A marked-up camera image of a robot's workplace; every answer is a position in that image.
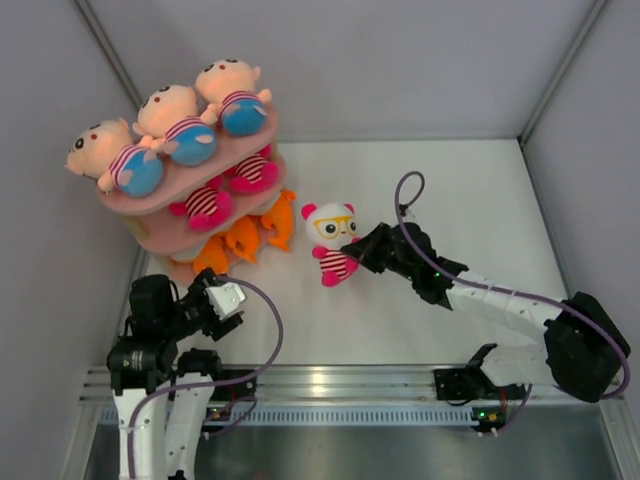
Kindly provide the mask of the boy plush red dot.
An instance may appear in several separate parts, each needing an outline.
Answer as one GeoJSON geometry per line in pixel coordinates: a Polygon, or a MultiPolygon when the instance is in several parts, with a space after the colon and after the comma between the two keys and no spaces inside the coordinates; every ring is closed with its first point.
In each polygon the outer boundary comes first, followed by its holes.
{"type": "Polygon", "coordinates": [[[264,126],[267,105],[272,101],[270,89],[258,89],[260,77],[259,66],[223,59],[198,74],[195,88],[229,135],[250,136],[264,126]]]}

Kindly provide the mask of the white pink plush yellow glasses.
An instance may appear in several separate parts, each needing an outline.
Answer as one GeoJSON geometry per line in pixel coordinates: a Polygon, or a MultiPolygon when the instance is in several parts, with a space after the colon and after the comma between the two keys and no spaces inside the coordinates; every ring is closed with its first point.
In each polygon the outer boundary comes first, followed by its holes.
{"type": "Polygon", "coordinates": [[[306,235],[313,244],[312,257],[320,267],[322,285],[338,286],[359,268],[356,260],[342,252],[344,246],[360,240],[353,205],[308,203],[302,206],[301,215],[306,235]]]}

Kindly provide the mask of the white pink plush face down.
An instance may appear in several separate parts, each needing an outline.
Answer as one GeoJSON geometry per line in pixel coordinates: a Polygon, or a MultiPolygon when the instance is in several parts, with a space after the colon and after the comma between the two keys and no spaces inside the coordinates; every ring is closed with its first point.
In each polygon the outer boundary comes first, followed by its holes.
{"type": "Polygon", "coordinates": [[[230,167],[225,176],[230,189],[237,194],[257,194],[273,186],[279,177],[279,166],[271,159],[272,145],[268,144],[230,167]]]}

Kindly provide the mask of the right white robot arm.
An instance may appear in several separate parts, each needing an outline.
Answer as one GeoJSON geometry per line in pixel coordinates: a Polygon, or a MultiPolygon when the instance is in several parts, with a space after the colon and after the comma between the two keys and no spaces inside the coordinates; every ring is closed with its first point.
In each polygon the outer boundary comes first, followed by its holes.
{"type": "Polygon", "coordinates": [[[464,366],[437,371],[441,400],[495,399],[500,392],[521,399],[526,387],[545,386],[596,403],[626,388],[612,382],[617,375],[630,379],[630,346],[590,294],[553,299],[492,283],[438,255],[413,222],[381,223],[341,251],[373,273],[405,278],[431,305],[482,317],[529,338],[522,346],[486,343],[464,366]]]}

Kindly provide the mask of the boy plush black hair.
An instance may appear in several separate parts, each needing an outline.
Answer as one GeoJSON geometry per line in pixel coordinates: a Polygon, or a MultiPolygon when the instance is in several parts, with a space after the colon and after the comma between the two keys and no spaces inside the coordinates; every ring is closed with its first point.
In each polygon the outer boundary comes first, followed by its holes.
{"type": "Polygon", "coordinates": [[[95,180],[105,195],[118,190],[133,198],[151,194],[164,175],[161,158],[134,142],[122,118],[101,121],[83,131],[68,149],[65,167],[95,180]]]}

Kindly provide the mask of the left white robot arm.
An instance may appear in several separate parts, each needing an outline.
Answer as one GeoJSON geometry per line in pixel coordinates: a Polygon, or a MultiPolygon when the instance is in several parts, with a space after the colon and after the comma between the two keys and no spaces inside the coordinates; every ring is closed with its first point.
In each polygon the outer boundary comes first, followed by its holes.
{"type": "Polygon", "coordinates": [[[164,274],[135,280],[125,331],[106,366],[118,414],[122,479],[192,479],[207,403],[226,386],[214,350],[178,344],[196,333],[219,340],[243,322],[246,295],[235,283],[201,271],[179,295],[164,274]]]}

